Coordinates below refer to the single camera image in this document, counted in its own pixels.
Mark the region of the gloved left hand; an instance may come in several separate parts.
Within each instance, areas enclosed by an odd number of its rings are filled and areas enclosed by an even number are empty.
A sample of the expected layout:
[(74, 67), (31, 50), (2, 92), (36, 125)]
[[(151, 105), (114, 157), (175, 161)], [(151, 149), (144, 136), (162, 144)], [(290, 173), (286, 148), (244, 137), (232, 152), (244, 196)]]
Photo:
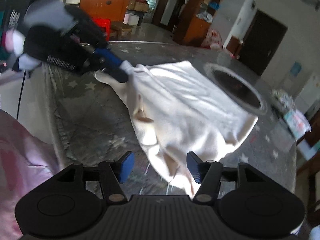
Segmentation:
[(10, 6), (5, 10), (3, 34), (5, 49), (11, 53), (9, 66), (19, 71), (31, 71), (41, 64), (24, 52), (24, 43), (30, 28), (44, 25), (53, 30), (66, 30), (74, 23), (61, 0), (37, 0), (24, 9)]

